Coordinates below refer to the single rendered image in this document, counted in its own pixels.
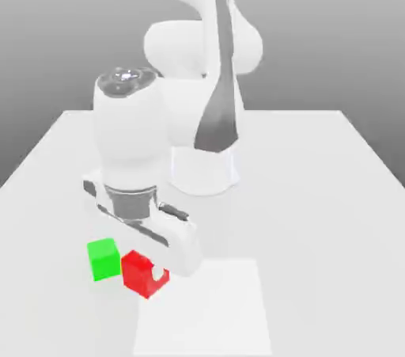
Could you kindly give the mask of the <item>small green cube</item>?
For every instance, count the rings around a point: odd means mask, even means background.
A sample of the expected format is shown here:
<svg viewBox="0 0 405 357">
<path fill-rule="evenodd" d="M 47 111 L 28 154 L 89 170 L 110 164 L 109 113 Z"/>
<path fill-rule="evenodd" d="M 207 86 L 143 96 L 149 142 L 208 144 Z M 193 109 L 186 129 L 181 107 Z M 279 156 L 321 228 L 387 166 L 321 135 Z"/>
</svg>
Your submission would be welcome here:
<svg viewBox="0 0 405 357">
<path fill-rule="evenodd" d="M 121 256 L 113 238 L 91 241 L 86 247 L 95 282 L 121 275 Z"/>
</svg>

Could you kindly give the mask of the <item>small red cube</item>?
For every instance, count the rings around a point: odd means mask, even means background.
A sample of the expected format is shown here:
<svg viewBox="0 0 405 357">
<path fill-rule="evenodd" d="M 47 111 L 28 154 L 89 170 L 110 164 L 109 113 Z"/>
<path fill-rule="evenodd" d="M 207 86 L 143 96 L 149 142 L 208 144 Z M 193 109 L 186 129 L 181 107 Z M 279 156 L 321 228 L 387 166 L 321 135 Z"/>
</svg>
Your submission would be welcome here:
<svg viewBox="0 0 405 357">
<path fill-rule="evenodd" d="M 131 250 L 121 259 L 124 286 L 149 299 L 167 284 L 170 278 L 169 271 L 165 269 L 165 275 L 155 282 L 151 274 L 154 265 L 147 257 Z"/>
</svg>

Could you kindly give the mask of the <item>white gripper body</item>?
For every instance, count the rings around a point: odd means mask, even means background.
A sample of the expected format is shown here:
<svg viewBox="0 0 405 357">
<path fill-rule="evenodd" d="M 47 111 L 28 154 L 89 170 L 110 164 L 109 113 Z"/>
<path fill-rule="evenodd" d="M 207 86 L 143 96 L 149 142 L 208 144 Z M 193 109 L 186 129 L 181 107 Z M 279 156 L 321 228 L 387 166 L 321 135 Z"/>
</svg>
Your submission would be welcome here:
<svg viewBox="0 0 405 357">
<path fill-rule="evenodd" d="M 123 228 L 131 249 L 155 266 L 188 277 L 202 262 L 197 226 L 190 215 L 167 203 L 150 202 L 150 216 L 125 219 L 97 204 L 100 212 Z"/>
</svg>

